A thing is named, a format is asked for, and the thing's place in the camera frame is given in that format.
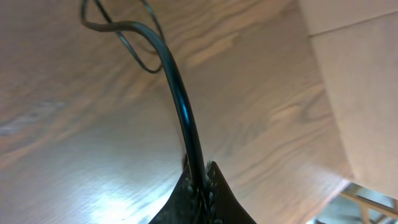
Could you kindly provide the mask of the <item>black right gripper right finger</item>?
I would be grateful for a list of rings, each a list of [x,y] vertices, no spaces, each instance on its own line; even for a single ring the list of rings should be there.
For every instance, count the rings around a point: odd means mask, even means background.
[[[209,223],[256,224],[234,196],[215,161],[207,163],[206,175],[210,190],[207,206]]]

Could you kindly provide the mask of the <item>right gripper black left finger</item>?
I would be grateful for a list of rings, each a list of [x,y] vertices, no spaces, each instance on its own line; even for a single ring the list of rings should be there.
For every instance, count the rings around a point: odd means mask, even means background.
[[[174,187],[169,199],[149,224],[192,224],[199,220],[199,199],[192,187],[188,165]]]

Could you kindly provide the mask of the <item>brown wooden side panel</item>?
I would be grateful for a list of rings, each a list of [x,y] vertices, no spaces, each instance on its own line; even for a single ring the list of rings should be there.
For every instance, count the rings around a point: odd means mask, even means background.
[[[355,181],[397,197],[397,0],[300,6]]]

